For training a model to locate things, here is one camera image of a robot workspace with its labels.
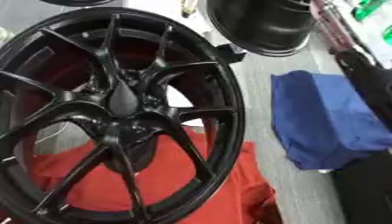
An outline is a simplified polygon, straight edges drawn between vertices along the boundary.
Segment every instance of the wheel spoke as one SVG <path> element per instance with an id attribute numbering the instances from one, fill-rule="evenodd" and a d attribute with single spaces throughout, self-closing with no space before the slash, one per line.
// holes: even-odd
<path id="1" fill-rule="evenodd" d="M 159 41 L 159 47 L 157 49 L 154 61 L 152 61 L 151 65 L 142 72 L 142 76 L 144 78 L 149 79 L 152 74 L 167 67 L 167 63 L 165 61 L 165 52 L 167 47 L 167 41 L 172 31 L 172 26 L 167 25 L 166 29 L 164 30 L 164 34 L 162 34 L 162 37 Z"/>
<path id="2" fill-rule="evenodd" d="M 162 38 L 159 42 L 159 48 L 157 49 L 157 59 L 164 60 L 165 59 L 165 51 L 167 47 L 167 41 L 169 38 L 169 35 L 173 32 L 173 27 L 171 25 L 167 25 L 166 29 L 164 31 L 164 34 L 162 35 Z"/>
<path id="3" fill-rule="evenodd" d="M 102 163 L 108 157 L 108 148 L 103 145 L 97 146 L 88 153 L 43 200 L 32 210 L 38 213 L 41 209 L 60 210 L 60 203 L 67 197 L 75 184 L 79 183 L 89 172 Z"/>
<path id="4" fill-rule="evenodd" d="M 86 134 L 96 142 L 103 137 L 104 126 L 100 125 L 100 119 L 97 117 L 93 117 L 90 115 L 72 115 L 69 119 L 69 122 L 76 124 L 80 127 Z"/>
<path id="5" fill-rule="evenodd" d="M 115 14 L 110 19 L 110 24 L 106 31 L 105 39 L 101 45 L 101 49 L 112 49 L 113 43 L 118 35 L 118 23 L 120 21 L 119 15 Z"/>
<path id="6" fill-rule="evenodd" d="M 156 71 L 152 75 L 149 75 L 147 78 L 146 88 L 152 88 L 154 85 L 165 85 L 169 83 L 174 78 L 179 77 L 186 73 L 186 71 L 197 71 L 204 72 L 210 69 L 214 69 L 217 66 L 217 62 L 215 61 L 202 61 L 202 62 L 194 62 L 187 63 L 183 65 L 176 66 L 168 66 L 159 71 Z"/>
<path id="7" fill-rule="evenodd" d="M 50 37 L 53 37 L 55 39 L 59 39 L 67 44 L 69 44 L 70 46 L 72 46 L 73 48 L 76 48 L 80 51 L 83 51 L 84 53 L 89 54 L 90 56 L 95 56 L 95 50 L 93 47 L 89 46 L 89 45 L 85 45 L 81 42 L 78 42 L 76 40 L 73 40 L 71 38 L 68 38 L 50 28 L 44 28 L 41 30 L 45 35 L 48 35 Z"/>
<path id="8" fill-rule="evenodd" d="M 130 162 L 129 156 L 127 156 L 123 144 L 120 142 L 118 129 L 108 129 L 107 135 L 105 136 L 106 143 L 112 149 L 115 154 L 115 158 L 120 162 L 123 168 L 122 179 L 128 188 L 128 192 L 132 199 L 132 204 L 135 209 L 135 216 L 139 221 L 148 221 L 150 216 L 147 212 L 147 208 L 143 202 L 142 195 L 137 183 L 135 181 L 135 171 Z"/>
<path id="9" fill-rule="evenodd" d="M 43 129 L 52 123 L 58 123 L 65 120 L 67 113 L 71 112 L 69 108 L 62 104 L 53 104 L 54 103 L 49 104 L 29 116 L 23 125 L 19 125 L 0 136 L 0 144 L 6 145 L 6 148 L 12 150 L 22 137 L 26 137 L 28 134 Z"/>
<path id="10" fill-rule="evenodd" d="M 109 52 L 109 48 L 107 48 L 106 45 L 109 46 L 110 43 L 113 41 L 112 34 L 115 35 L 115 30 L 116 20 L 112 19 L 108 28 L 107 36 L 103 41 L 103 45 L 105 45 L 105 48 L 99 49 L 95 49 L 90 45 L 66 37 L 49 28 L 42 29 L 41 31 L 44 34 L 59 39 L 65 43 L 68 43 L 74 49 L 85 53 L 88 56 L 91 64 L 96 67 L 96 70 L 98 71 L 98 73 L 96 74 L 98 86 L 102 89 L 108 89 L 113 87 L 113 76 L 116 75 L 117 64 L 115 63 L 116 61 L 113 58 L 112 53 Z"/>
<path id="11" fill-rule="evenodd" d="M 203 158 L 180 123 L 171 121 L 165 131 L 181 148 L 184 149 L 186 154 L 193 161 L 196 168 L 197 178 L 205 179 L 211 178 L 215 175 L 209 163 Z"/>
<path id="12" fill-rule="evenodd" d="M 47 94 L 54 95 L 54 89 L 52 87 L 48 87 L 47 85 L 39 81 L 35 81 L 30 78 L 20 76 L 14 73 L 0 71 L 0 79 L 2 80 L 0 82 L 1 89 L 7 89 L 12 91 L 16 89 L 15 87 L 17 85 L 24 84 L 28 87 L 39 88 L 40 90 L 45 91 Z"/>
<path id="13" fill-rule="evenodd" d="M 99 69 L 91 61 L 87 62 L 88 71 L 90 73 L 90 79 L 88 82 L 80 89 L 80 92 L 85 92 L 88 94 L 99 92 L 100 83 L 98 81 Z"/>
<path id="14" fill-rule="evenodd" d="M 235 112 L 233 107 L 209 107 L 209 108 L 177 108 L 179 120 L 187 122 L 197 118 L 227 117 Z"/>

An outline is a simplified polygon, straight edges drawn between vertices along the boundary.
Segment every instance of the black alloy rim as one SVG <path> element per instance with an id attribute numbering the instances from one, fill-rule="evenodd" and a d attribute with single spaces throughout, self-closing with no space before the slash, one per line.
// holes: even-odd
<path id="1" fill-rule="evenodd" d="M 41 0 L 49 4 L 57 4 L 70 7 L 88 7 L 100 4 L 108 4 L 115 0 Z"/>
<path id="2" fill-rule="evenodd" d="M 282 10 L 298 13 L 291 18 L 289 15 L 279 15 Z M 302 29 L 305 35 L 300 41 L 293 45 L 292 37 L 271 36 L 271 31 L 276 33 L 295 33 L 298 27 L 285 27 L 281 25 L 296 25 L 297 19 L 301 19 L 301 14 L 310 14 L 310 0 L 215 0 L 207 1 L 207 14 L 214 27 L 228 40 L 237 46 L 269 57 L 288 57 L 303 50 L 310 38 L 310 28 Z M 289 40 L 286 45 L 277 45 L 277 39 Z"/>
<path id="3" fill-rule="evenodd" d="M 86 62 L 87 75 L 68 77 L 73 72 L 64 72 L 64 65 L 79 61 Z M 73 91 L 81 82 L 81 90 Z M 170 106 L 168 85 L 193 107 Z M 28 223 L 173 223 L 219 189 L 242 144 L 244 107 L 230 67 L 195 32 L 147 12 L 94 8 L 48 18 L 0 50 L 0 88 L 11 95 L 35 94 L 48 102 L 38 104 L 40 109 L 0 136 L 0 202 L 12 217 Z M 23 97 L 23 104 L 28 103 Z M 205 124 L 208 159 L 181 125 L 196 118 Z M 25 172 L 10 169 L 21 166 L 15 147 L 24 137 L 60 122 L 76 124 L 97 146 L 53 190 L 34 190 Z M 146 206 L 127 150 L 160 135 L 181 146 L 196 174 L 172 196 Z M 122 167 L 134 206 L 102 213 L 65 204 L 72 187 L 108 158 Z"/>

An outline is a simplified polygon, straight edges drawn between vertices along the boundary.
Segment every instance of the gray floor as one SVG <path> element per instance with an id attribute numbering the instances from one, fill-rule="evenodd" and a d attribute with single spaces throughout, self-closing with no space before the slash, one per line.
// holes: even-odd
<path id="1" fill-rule="evenodd" d="M 0 4 L 0 26 L 14 32 L 20 32 L 60 11 L 60 7 L 39 3 L 38 0 L 0 0 Z M 210 39 L 213 43 L 225 42 L 217 32 Z M 284 149 L 270 128 L 271 74 L 292 70 L 340 74 L 327 54 L 322 38 L 315 32 L 306 49 L 288 58 L 267 58 L 249 53 L 243 62 L 233 65 L 233 69 L 246 102 L 246 138 L 257 143 L 260 170 L 277 189 L 277 200 L 285 223 L 343 224 L 343 214 L 330 177 L 316 171 L 298 170 L 286 159 Z"/>

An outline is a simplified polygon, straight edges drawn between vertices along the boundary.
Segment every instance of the black object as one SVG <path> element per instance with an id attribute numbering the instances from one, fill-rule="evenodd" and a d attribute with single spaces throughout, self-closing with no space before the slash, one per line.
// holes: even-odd
<path id="1" fill-rule="evenodd" d="M 193 107 L 170 106 L 168 85 Z M 0 49 L 0 88 L 16 96 L 12 114 L 21 117 L 0 136 L 0 203 L 26 223 L 174 223 L 219 189 L 242 145 L 244 106 L 230 67 L 195 32 L 147 12 L 93 8 L 48 18 Z M 208 160 L 181 125 L 196 118 L 205 124 Z M 97 146 L 44 194 L 16 171 L 21 164 L 13 149 L 23 143 L 28 158 L 25 138 L 58 122 L 75 123 Z M 159 135 L 184 149 L 196 174 L 172 196 L 146 206 L 134 179 L 143 167 L 135 158 L 151 153 L 138 146 Z M 122 174 L 134 207 L 102 213 L 65 204 L 70 189 L 102 162 Z"/>
<path id="2" fill-rule="evenodd" d="M 370 65 L 354 50 L 337 53 L 336 61 L 365 103 L 392 130 L 392 69 Z"/>
<path id="3" fill-rule="evenodd" d="M 332 173 L 347 224 L 392 223 L 391 173 L 387 152 Z"/>
<path id="4" fill-rule="evenodd" d="M 245 52 L 235 52 L 231 45 L 218 45 L 216 46 L 216 49 L 218 50 L 220 57 L 228 64 L 240 62 L 246 55 Z"/>
<path id="5" fill-rule="evenodd" d="M 267 56 L 288 56 L 307 43 L 310 0 L 208 0 L 209 17 L 236 45 Z"/>
<path id="6" fill-rule="evenodd" d="M 41 0 L 49 4 L 57 4 L 70 7 L 86 7 L 107 4 L 115 0 Z"/>

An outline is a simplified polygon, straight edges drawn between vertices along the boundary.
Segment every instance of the wheel rim lip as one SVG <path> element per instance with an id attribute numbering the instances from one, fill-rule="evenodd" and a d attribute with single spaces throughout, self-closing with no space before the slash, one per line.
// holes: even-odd
<path id="1" fill-rule="evenodd" d="M 113 2 L 115 0 L 89 0 L 86 3 L 83 2 L 78 2 L 74 0 L 68 0 L 68 2 L 65 3 L 59 3 L 56 0 L 40 0 L 42 2 L 48 3 L 48 4 L 57 4 L 61 6 L 70 6 L 70 7 L 88 7 L 88 6 L 96 6 L 100 4 L 107 4 L 110 2 Z"/>
<path id="2" fill-rule="evenodd" d="M 236 82 L 234 75 L 231 71 L 231 69 L 228 67 L 228 65 L 226 63 L 224 63 L 219 57 L 218 55 L 214 52 L 214 47 L 211 46 L 206 40 L 204 40 L 202 37 L 200 37 L 199 35 L 197 35 L 194 31 L 191 31 L 190 29 L 184 27 L 182 24 L 178 24 L 175 21 L 172 21 L 166 17 L 161 17 L 159 15 L 156 14 L 152 14 L 152 13 L 147 13 L 147 12 L 143 12 L 143 11 L 139 11 L 139 10 L 125 10 L 122 8 L 108 8 L 108 10 L 105 12 L 105 8 L 99 8 L 99 9 L 89 9 L 89 10 L 79 10 L 79 13 L 83 13 L 83 12 L 91 12 L 96 13 L 99 15 L 99 17 L 105 17 L 107 15 L 111 15 L 114 13 L 125 13 L 127 14 L 127 16 L 130 16 L 134 19 L 136 18 L 153 18 L 155 20 L 157 20 L 159 23 L 165 23 L 168 25 L 173 25 L 174 27 L 176 27 L 176 30 L 179 30 L 181 32 L 182 35 L 186 36 L 188 39 L 194 41 L 194 42 L 198 42 L 199 44 L 201 44 L 201 46 L 198 46 L 198 48 L 200 50 L 203 51 L 203 53 L 205 55 L 207 55 L 208 57 L 210 57 L 211 59 L 214 59 L 216 61 L 219 62 L 218 65 L 218 69 L 220 70 L 220 74 L 224 74 L 227 77 L 225 78 L 225 81 L 227 83 L 231 84 L 231 98 L 234 100 L 234 102 L 237 104 L 236 108 L 238 109 L 235 120 L 233 121 L 233 123 L 235 123 L 235 126 L 237 127 L 236 129 L 232 129 L 231 130 L 231 136 L 235 136 L 235 140 L 236 141 L 232 141 L 232 143 L 230 143 L 229 147 L 232 148 L 233 150 L 232 153 L 233 155 L 231 155 L 230 157 L 230 161 L 228 163 L 228 165 L 225 167 L 225 169 L 221 169 L 221 171 L 218 173 L 218 176 L 213 180 L 213 182 L 211 184 L 208 184 L 206 186 L 209 187 L 205 187 L 206 189 L 201 191 L 203 193 L 200 193 L 199 195 L 193 197 L 193 199 L 187 204 L 185 205 L 185 207 L 181 207 L 180 209 L 177 210 L 173 210 L 174 212 L 169 213 L 168 215 L 166 215 L 165 217 L 162 216 L 160 219 L 156 219 L 153 223 L 170 223 L 173 221 L 176 221 L 177 219 L 182 218 L 185 214 L 189 214 L 191 211 L 197 209 L 203 202 L 205 202 L 220 186 L 221 183 L 223 182 L 223 180 L 226 178 L 226 176 L 228 175 L 228 172 L 231 170 L 231 168 L 233 167 L 236 158 L 238 157 L 238 154 L 240 152 L 240 148 L 241 148 L 241 144 L 242 144 L 242 139 L 243 139 L 243 133 L 244 133 L 244 126 L 245 126 L 245 116 L 244 116 L 244 106 L 243 106 L 243 101 L 242 101 L 242 95 L 238 86 L 238 83 Z M 0 67 L 3 67 L 4 65 L 7 65 L 11 59 L 13 59 L 18 53 L 17 52 L 10 52 L 10 50 L 12 49 L 12 47 L 14 45 L 18 45 L 19 43 L 24 43 L 25 46 L 29 45 L 29 40 L 28 38 L 31 37 L 34 33 L 36 33 L 40 28 L 48 26 L 48 25 L 57 25 L 60 23 L 65 23 L 66 21 L 72 19 L 72 16 L 74 14 L 76 14 L 78 12 L 68 12 L 62 15 L 58 15 L 56 17 L 51 17 L 37 25 L 34 25 L 33 27 L 31 27 L 30 29 L 22 32 L 20 35 L 16 36 L 11 42 L 9 42 L 7 45 L 5 45 L 2 49 L 0 49 Z M 7 60 L 4 59 L 5 56 L 8 56 L 11 54 L 11 59 Z M 9 200 L 8 195 L 3 194 L 2 192 L 0 192 L 0 197 L 2 200 Z M 6 205 L 10 210 L 14 210 L 13 212 L 15 212 L 16 208 L 15 206 L 12 205 L 12 203 L 5 203 L 8 204 Z M 23 213 L 22 211 L 18 211 L 18 216 L 22 216 L 22 217 L 26 217 L 27 220 L 31 220 L 31 213 Z"/>

